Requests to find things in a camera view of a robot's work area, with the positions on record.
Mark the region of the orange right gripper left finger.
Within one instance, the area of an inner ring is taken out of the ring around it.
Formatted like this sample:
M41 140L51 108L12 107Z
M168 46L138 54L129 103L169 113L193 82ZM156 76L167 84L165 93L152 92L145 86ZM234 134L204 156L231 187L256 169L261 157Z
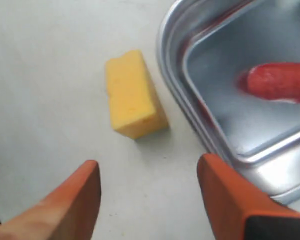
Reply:
M99 164L87 160L36 205L0 224L0 240L90 240L101 196Z

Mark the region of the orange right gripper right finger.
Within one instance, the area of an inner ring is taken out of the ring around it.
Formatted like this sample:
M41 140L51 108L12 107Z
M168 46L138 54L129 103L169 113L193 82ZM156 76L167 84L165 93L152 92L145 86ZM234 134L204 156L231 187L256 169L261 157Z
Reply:
M204 208L217 240L300 240L300 212L272 200L218 155L197 164Z

